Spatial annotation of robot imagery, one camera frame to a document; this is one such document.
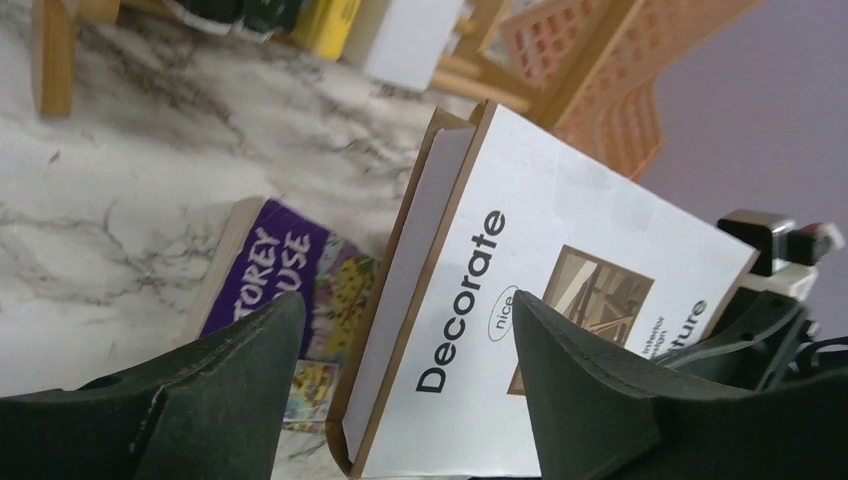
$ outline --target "purple book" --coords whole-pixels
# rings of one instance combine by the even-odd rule
[[[344,238],[276,200],[242,200],[233,207],[181,340],[224,328],[284,292],[300,292],[306,329],[285,426],[321,432],[377,267]]]

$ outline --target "marble surface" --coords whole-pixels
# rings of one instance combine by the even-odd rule
[[[290,206],[380,254],[435,103],[277,46],[122,14],[82,26],[69,119],[30,94],[29,2],[0,0],[0,395],[171,348],[232,203]],[[284,433],[275,479],[343,478]]]

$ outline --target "yellow book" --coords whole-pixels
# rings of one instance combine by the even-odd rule
[[[307,0],[300,11],[292,38],[324,60],[342,54],[360,0]]]

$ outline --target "oval logo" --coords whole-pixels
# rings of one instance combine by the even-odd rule
[[[501,293],[495,306],[492,307],[492,314],[489,315],[489,340],[493,342],[503,340],[512,329],[512,298],[517,291],[518,287],[511,285]]]

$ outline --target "marble table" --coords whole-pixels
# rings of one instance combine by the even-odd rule
[[[0,395],[170,348],[232,203],[282,197],[379,255],[435,103],[279,46],[84,26],[69,119],[35,116],[29,2],[0,1]],[[275,479],[340,479],[284,433]]]

